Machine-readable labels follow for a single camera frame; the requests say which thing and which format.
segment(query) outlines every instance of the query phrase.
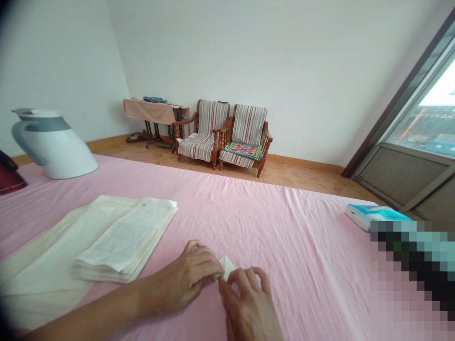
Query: blue and white box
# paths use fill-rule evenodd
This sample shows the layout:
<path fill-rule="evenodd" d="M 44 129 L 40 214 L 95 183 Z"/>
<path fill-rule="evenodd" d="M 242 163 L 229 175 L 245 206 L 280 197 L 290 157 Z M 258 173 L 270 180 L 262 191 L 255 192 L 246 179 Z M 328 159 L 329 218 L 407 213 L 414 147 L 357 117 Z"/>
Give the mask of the blue and white box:
<path fill-rule="evenodd" d="M 387 206 L 352 205 L 345 214 L 361 229 L 369 232 L 372 221 L 413 221 Z"/>

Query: chair armrest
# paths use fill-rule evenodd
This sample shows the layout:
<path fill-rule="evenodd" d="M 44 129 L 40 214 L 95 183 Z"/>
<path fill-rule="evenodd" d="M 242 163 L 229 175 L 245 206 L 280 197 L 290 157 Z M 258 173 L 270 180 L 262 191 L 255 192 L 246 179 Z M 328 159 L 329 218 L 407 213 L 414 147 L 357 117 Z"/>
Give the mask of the chair armrest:
<path fill-rule="evenodd" d="M 264 134 L 265 134 L 265 137 L 267 138 L 267 140 L 269 140 L 270 142 L 273 141 L 273 137 L 269 133 L 269 123 L 268 122 L 264 123 Z"/>
<path fill-rule="evenodd" d="M 176 127 L 176 126 L 182 126 L 184 124 L 189 124 L 189 123 L 191 123 L 192 121 L 194 121 L 196 119 L 196 115 L 197 115 L 197 113 L 194 113 L 194 115 L 191 118 L 189 118 L 189 119 L 185 119 L 185 120 L 177 121 L 177 122 L 172 122 L 172 126 Z"/>
<path fill-rule="evenodd" d="M 225 131 L 227 131 L 231 127 L 231 123 L 232 123 L 232 117 L 228 117 L 226 119 L 226 122 L 224 123 L 224 125 L 220 129 L 213 129 L 213 133 L 216 134 L 219 131 L 224 133 Z"/>

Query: bed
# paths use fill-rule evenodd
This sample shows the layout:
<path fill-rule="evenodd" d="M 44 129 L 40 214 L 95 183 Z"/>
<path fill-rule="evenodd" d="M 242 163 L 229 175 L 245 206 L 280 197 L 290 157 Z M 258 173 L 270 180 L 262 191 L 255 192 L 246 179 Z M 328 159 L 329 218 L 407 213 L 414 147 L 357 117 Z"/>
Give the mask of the bed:
<path fill-rule="evenodd" d="M 20 168 L 29 185 L 0 198 L 1 260 L 101 194 L 166 198 L 177 201 L 179 211 L 141 277 L 177 258 L 188 240 L 200 239 L 237 267 L 269 273 L 286 340 L 375 339 L 370 235 L 343 213 L 348 204 L 370 202 L 100 155 L 96 160 L 98 170 L 67 180 L 50 180 L 34 164 Z M 117 287 L 97 283 L 78 306 Z M 116 338 L 225 340 L 218 287 L 205 288 L 183 313 L 143 321 Z"/>

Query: red object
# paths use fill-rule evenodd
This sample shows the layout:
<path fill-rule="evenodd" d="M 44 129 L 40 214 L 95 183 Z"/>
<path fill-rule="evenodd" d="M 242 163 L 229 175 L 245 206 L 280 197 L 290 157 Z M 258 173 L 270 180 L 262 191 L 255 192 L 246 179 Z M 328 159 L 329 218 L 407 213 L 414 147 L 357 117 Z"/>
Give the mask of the red object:
<path fill-rule="evenodd" d="M 0 195 L 24 188 L 27 182 L 17 172 L 18 166 L 4 152 L 0 151 Z"/>

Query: tiled floor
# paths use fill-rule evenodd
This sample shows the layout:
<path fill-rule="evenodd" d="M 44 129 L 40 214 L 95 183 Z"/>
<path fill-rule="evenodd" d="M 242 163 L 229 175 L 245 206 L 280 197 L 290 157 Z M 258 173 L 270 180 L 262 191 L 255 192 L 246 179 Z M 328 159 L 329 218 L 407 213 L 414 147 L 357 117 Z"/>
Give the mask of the tiled floor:
<path fill-rule="evenodd" d="M 334 194 L 343 197 L 374 201 L 379 205 L 385 205 L 380 199 L 368 192 L 356 182 L 345 179 L 338 174 L 329 173 L 321 170 L 290 166 L 282 163 L 265 163 L 261 177 L 258 179 L 257 169 L 248 170 L 232 164 L 224 164 L 224 170 L 219 171 L 218 167 L 212 170 L 211 163 L 201 160 L 191 159 L 182 156 L 182 162 L 177 161 L 177 155 L 161 147 L 151 145 L 145 148 L 145 142 L 136 144 L 121 144 L 116 147 L 97 151 L 96 154 L 118 157 L 121 159 L 148 162 L 163 166 L 182 168 L 192 171 L 229 176 L 233 178 L 259 181 L 274 185 L 288 186 L 311 190 L 315 192 Z"/>

